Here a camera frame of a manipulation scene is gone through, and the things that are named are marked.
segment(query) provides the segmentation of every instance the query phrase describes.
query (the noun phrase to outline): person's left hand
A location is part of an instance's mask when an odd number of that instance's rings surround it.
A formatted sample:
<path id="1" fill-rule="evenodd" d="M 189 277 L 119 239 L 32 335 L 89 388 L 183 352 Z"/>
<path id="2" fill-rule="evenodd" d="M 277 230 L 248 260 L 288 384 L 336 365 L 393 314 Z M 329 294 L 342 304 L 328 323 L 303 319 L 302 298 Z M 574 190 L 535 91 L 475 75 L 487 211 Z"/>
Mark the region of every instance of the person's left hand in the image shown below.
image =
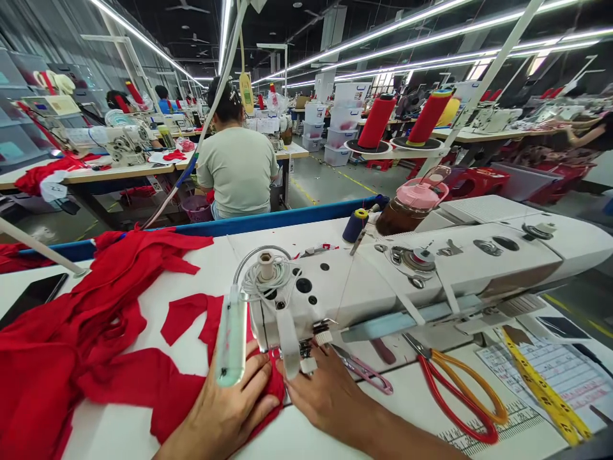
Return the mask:
<path id="1" fill-rule="evenodd" d="M 246 346 L 247 356 L 257 342 Z M 267 395 L 258 401 L 272 373 L 268 355 L 256 354 L 245 364 L 237 385 L 221 388 L 213 375 L 215 358 L 187 418 L 162 445 L 154 460 L 224 460 L 237 451 L 280 401 Z"/>

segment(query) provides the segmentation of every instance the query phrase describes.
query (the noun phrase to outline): phone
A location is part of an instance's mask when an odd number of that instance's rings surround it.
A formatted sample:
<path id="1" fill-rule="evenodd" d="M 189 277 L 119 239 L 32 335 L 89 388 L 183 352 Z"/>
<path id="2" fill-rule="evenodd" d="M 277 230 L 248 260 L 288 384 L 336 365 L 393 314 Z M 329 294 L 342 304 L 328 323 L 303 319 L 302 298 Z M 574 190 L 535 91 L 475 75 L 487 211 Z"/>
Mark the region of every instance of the phone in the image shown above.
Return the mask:
<path id="1" fill-rule="evenodd" d="M 15 322 L 19 316 L 39 305 L 51 302 L 68 279 L 67 273 L 34 281 L 19 296 L 8 312 L 0 319 L 0 330 Z"/>
<path id="2" fill-rule="evenodd" d="M 555 344 L 573 344 L 592 338 L 563 316 L 522 315 L 517 318 L 539 340 Z"/>

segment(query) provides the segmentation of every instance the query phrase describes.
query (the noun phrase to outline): yellow measuring tape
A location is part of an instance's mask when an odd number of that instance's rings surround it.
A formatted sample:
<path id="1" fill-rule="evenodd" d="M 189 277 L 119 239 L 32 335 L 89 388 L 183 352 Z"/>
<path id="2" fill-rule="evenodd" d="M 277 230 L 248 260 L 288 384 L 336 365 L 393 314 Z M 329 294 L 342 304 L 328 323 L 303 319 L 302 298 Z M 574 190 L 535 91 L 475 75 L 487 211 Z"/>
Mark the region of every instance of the yellow measuring tape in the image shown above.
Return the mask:
<path id="1" fill-rule="evenodd" d="M 508 334 L 502 329 L 504 334 L 504 342 L 513 355 L 517 370 L 524 379 L 524 382 L 530 388 L 530 391 L 534 394 L 534 397 L 543 406 L 543 409 L 549 414 L 549 417 L 554 421 L 559 428 L 560 433 L 571 446 L 579 444 L 579 436 L 583 439 L 589 439 L 592 437 L 592 432 L 587 425 L 583 423 L 583 420 L 573 411 L 560 396 L 549 386 L 549 384 L 542 378 L 538 372 L 528 362 L 526 357 L 515 346 L 515 343 L 509 338 Z"/>

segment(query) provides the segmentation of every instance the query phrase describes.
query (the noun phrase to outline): orange-handled scissors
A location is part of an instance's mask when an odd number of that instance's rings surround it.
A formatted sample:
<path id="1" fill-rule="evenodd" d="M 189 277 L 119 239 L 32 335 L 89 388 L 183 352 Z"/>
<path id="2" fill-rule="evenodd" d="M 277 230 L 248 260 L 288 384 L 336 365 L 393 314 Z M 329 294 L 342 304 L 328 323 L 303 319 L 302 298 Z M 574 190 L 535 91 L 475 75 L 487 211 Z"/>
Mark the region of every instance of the orange-handled scissors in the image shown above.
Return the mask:
<path id="1" fill-rule="evenodd" d="M 436 403 L 439 405 L 445 415 L 447 415 L 447 417 L 449 417 L 449 419 L 468 436 L 486 444 L 497 443 L 498 432 L 496 431 L 496 427 L 492 422 L 504 425 L 505 423 L 507 423 L 509 416 L 506 411 L 506 408 L 504 407 L 503 402 L 500 400 L 500 398 L 492 389 L 492 387 L 488 385 L 485 379 L 483 379 L 479 374 L 477 374 L 477 372 L 472 370 L 462 361 L 444 355 L 434 349 L 427 349 L 412 335 L 408 333 L 403 333 L 402 337 L 404 337 L 404 339 L 413 347 L 415 352 L 417 352 L 418 360 L 420 361 L 421 368 L 426 377 L 426 381 L 428 382 L 430 392 L 434 396 Z M 447 373 L 451 380 L 453 380 L 459 390 L 442 376 L 442 374 L 438 371 L 438 369 L 436 369 L 436 367 L 434 367 L 434 364 L 432 364 L 431 361 L 434 361 L 436 364 L 443 368 L 443 370 Z M 458 375 L 447 363 L 456 365 L 457 367 L 465 371 L 481 386 L 482 389 L 484 389 L 484 391 L 494 403 L 496 413 L 491 413 L 488 409 L 486 409 L 483 403 L 479 401 L 479 399 L 477 399 L 477 397 L 468 389 L 466 384 L 458 377 Z M 483 426 L 486 429 L 486 433 L 480 433 L 478 431 L 475 431 L 474 429 L 471 429 L 468 425 L 461 421 L 459 417 L 454 414 L 454 412 L 452 412 L 450 407 L 447 405 L 447 403 L 441 396 L 441 393 L 436 386 L 434 378 L 441 382 L 456 398 L 458 398 L 462 403 L 464 403 L 464 405 L 467 406 L 481 420 Z"/>

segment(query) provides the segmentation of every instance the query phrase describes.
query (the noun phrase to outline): ceiling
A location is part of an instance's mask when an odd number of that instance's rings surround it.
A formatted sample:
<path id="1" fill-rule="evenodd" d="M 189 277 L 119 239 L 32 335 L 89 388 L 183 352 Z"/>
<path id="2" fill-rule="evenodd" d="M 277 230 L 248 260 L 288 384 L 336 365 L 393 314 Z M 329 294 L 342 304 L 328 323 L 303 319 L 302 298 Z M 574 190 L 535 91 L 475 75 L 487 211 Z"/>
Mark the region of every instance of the ceiling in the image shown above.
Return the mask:
<path id="1" fill-rule="evenodd" d="M 523 39 L 543 38 L 563 33 L 573 27 L 589 29 L 613 24 L 613 10 L 606 5 L 610 0 L 590 0 L 572 5 L 535 18 Z M 157 39 L 168 47 L 172 56 L 182 61 L 195 77 L 215 75 L 219 57 L 220 17 L 222 0 L 186 0 L 187 4 L 210 13 L 194 10 L 172 10 L 166 8 L 181 5 L 181 0 L 119 0 L 119 2 Z M 373 27 L 391 22 L 400 10 L 403 17 L 429 6 L 431 0 L 302 0 L 300 7 L 294 7 L 296 0 L 268 0 L 258 15 L 251 7 L 243 21 L 246 70 L 261 69 L 261 75 L 269 74 L 269 51 L 258 49 L 257 43 L 284 43 L 290 40 L 289 62 L 295 63 L 320 51 L 323 20 L 321 13 L 334 4 L 347 7 L 343 40 L 358 36 Z M 409 26 L 395 33 L 364 43 L 341 53 L 342 59 L 359 56 L 376 49 L 403 43 L 417 37 L 424 37 L 474 20 L 482 20 L 500 14 L 502 11 L 525 6 L 528 0 L 475 0 L 455 8 L 438 17 L 428 19 L 418 26 Z M 491 29 L 482 48 L 500 45 L 509 35 L 513 24 Z M 415 51 L 406 50 L 390 56 L 382 56 L 368 62 L 367 68 L 394 65 L 407 59 L 428 59 L 454 54 L 460 47 L 463 36 L 444 42 L 433 43 Z M 239 71 L 240 51 L 237 49 L 233 70 Z M 356 65 L 339 68 L 339 72 L 355 71 Z M 296 81 L 305 79 L 301 73 L 308 68 L 297 70 L 291 77 Z"/>

